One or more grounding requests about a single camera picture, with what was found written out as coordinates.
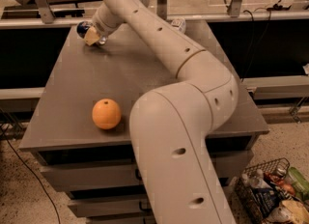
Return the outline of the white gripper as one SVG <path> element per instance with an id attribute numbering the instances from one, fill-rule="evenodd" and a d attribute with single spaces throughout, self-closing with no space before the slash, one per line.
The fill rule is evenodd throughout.
<path id="1" fill-rule="evenodd" d="M 92 23 L 94 27 L 90 27 L 84 37 L 84 41 L 88 45 L 96 43 L 100 36 L 109 37 L 124 21 L 115 14 L 112 14 L 109 8 L 102 3 L 96 10 Z"/>

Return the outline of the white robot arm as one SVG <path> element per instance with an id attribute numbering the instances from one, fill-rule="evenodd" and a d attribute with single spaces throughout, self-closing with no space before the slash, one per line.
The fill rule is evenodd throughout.
<path id="1" fill-rule="evenodd" d="M 149 0 L 103 0 L 86 44 L 127 23 L 176 78 L 133 105 L 129 133 L 157 224 L 236 224 L 205 145 L 236 110 L 239 84 L 202 45 L 148 9 Z"/>

